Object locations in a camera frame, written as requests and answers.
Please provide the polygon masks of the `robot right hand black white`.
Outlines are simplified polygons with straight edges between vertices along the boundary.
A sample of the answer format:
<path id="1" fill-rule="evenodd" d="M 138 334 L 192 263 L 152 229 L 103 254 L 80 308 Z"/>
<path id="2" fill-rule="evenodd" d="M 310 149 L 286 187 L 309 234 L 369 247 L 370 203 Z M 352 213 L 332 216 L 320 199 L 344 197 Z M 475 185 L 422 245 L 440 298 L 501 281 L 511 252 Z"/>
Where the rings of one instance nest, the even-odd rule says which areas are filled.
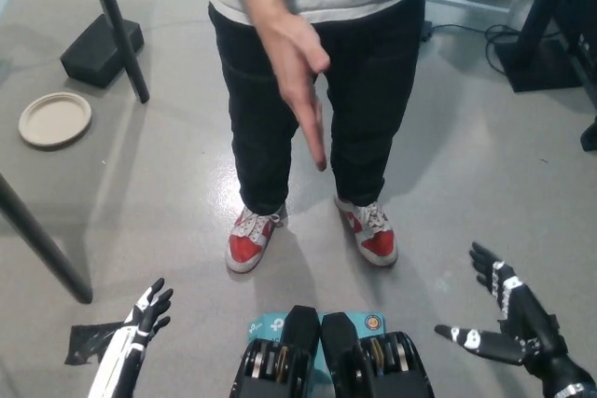
<path id="1" fill-rule="evenodd" d="M 500 331 L 438 324 L 435 332 L 480 358 L 523 366 L 541 381 L 545 397 L 594 397 L 596 381 L 569 356 L 557 317 L 547 313 L 528 284 L 511 265 L 477 242 L 469 255 L 477 282 L 503 314 Z"/>

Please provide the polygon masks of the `person right hand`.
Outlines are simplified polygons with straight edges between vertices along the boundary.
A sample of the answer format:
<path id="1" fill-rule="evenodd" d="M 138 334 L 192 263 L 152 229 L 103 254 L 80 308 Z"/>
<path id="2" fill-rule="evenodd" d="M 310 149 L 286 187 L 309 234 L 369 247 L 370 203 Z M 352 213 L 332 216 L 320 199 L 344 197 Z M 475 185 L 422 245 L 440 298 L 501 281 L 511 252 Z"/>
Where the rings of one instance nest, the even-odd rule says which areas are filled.
<path id="1" fill-rule="evenodd" d="M 330 65 L 319 34 L 301 16 L 265 15 L 255 22 L 271 62 L 282 99 L 300 125 L 318 171 L 326 169 L 323 112 L 313 82 Z"/>

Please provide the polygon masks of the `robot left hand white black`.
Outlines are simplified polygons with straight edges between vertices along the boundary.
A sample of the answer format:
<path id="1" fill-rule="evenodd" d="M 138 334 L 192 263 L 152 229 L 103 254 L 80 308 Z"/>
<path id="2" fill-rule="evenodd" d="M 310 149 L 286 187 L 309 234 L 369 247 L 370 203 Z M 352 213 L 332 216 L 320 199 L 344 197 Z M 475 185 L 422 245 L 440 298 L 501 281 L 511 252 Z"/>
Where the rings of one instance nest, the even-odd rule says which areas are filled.
<path id="1" fill-rule="evenodd" d="M 91 384 L 89 398 L 133 397 L 147 347 L 171 321 L 165 313 L 172 305 L 174 290 L 164 290 L 164 283 L 159 278 L 146 289 L 112 336 Z"/>

